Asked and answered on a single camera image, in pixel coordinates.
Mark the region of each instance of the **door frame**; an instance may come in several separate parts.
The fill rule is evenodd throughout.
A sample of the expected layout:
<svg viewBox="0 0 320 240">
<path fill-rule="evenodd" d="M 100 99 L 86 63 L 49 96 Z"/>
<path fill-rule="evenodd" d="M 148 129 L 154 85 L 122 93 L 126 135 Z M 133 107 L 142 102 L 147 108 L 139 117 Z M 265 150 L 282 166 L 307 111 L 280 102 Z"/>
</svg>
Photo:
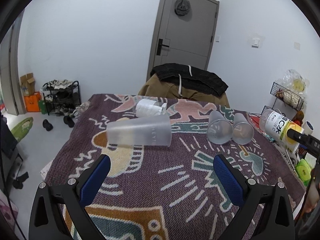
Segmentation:
<svg viewBox="0 0 320 240">
<path fill-rule="evenodd" d="M 213 2 L 217 5 L 217 15 L 215 17 L 215 21 L 214 21 L 214 25 L 213 25 L 213 31 L 212 31 L 213 39 L 212 39 L 210 47 L 209 47 L 207 62 L 205 63 L 204 70 L 207 70 L 207 68 L 208 68 L 208 64 L 209 64 L 209 60 L 210 60 L 210 56 L 211 56 L 211 51 L 212 51 L 212 46 L 213 46 L 213 41 L 214 41 L 214 34 L 216 32 L 216 27 L 217 27 L 218 14 L 219 14 L 219 1 L 216 1 L 216 0 L 209 0 L 209 1 Z M 156 57 L 156 50 L 157 50 L 157 44 L 158 44 L 158 38 L 159 38 L 162 13 L 163 13 L 163 9 L 164 9 L 164 2 L 165 2 L 165 0 L 160 0 L 160 2 L 159 2 L 159 8 L 158 8 L 156 23 L 155 23 L 155 29 L 153 31 L 152 43 L 151 43 L 151 49 L 150 49 L 150 57 L 149 57 L 149 64 L 148 64 L 148 71 L 147 71 L 147 81 L 150 78 L 150 72 L 153 68 L 153 64 L 154 64 L 155 57 Z"/>
<path fill-rule="evenodd" d="M 18 41 L 24 10 L 16 18 L 1 42 L 0 70 L 3 100 L 9 114 L 25 114 L 18 74 Z"/>
</svg>

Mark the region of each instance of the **metal screw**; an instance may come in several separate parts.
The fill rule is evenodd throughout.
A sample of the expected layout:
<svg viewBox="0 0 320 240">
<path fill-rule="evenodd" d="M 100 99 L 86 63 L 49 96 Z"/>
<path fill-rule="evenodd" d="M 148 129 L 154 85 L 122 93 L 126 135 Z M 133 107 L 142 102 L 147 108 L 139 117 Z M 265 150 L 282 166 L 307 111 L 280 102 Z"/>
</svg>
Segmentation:
<svg viewBox="0 0 320 240">
<path fill-rule="evenodd" d="M 284 188 L 284 184 L 282 182 L 278 182 L 278 187 L 279 188 Z"/>
<path fill-rule="evenodd" d="M 69 184 L 69 185 L 73 185 L 73 184 L 75 184 L 75 183 L 76 183 L 76 179 L 73 179 L 73 178 L 72 178 L 72 179 L 69 179 L 69 180 L 68 180 L 68 184 Z"/>
<path fill-rule="evenodd" d="M 250 185 L 254 185 L 254 184 L 256 184 L 256 181 L 254 179 L 248 179 L 248 183 Z"/>
<path fill-rule="evenodd" d="M 41 182 L 41 183 L 39 184 L 39 188 L 44 188 L 45 185 L 47 185 L 45 182 Z"/>
</svg>

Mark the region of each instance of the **cardboard box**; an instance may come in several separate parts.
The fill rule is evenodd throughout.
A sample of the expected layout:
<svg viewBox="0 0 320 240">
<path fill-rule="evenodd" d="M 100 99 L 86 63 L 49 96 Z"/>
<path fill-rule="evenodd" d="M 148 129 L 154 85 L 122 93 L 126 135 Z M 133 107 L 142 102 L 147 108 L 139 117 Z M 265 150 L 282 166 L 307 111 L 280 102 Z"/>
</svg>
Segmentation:
<svg viewBox="0 0 320 240">
<path fill-rule="evenodd" d="M 25 96 L 24 97 L 24 102 L 26 103 L 26 110 L 28 112 L 40 112 L 40 108 L 38 105 L 39 96 L 40 96 L 40 93 L 32 95 L 32 96 Z"/>
<path fill-rule="evenodd" d="M 20 77 L 21 89 L 24 96 L 31 96 L 35 93 L 35 79 L 33 73 L 26 74 Z"/>
</svg>

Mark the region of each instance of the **red item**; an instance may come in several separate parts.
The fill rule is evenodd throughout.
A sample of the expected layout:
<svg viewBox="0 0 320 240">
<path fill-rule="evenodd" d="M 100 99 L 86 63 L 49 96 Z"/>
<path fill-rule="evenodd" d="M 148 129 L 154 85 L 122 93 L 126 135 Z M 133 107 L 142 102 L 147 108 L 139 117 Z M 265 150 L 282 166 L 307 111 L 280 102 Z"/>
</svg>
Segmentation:
<svg viewBox="0 0 320 240">
<path fill-rule="evenodd" d="M 302 126 L 302 122 L 300 120 L 295 120 L 293 122 L 296 123 L 298 126 Z"/>
</svg>

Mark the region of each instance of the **gray knit hat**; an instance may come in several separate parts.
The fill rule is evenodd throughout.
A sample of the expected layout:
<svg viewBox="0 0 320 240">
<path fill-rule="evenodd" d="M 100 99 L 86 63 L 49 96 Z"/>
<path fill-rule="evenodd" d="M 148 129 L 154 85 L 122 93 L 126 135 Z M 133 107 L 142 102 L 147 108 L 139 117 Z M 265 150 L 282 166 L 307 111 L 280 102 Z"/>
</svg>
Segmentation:
<svg viewBox="0 0 320 240">
<path fill-rule="evenodd" d="M 190 11 L 190 2 L 188 0 L 177 0 L 174 6 L 176 15 L 184 16 Z"/>
</svg>

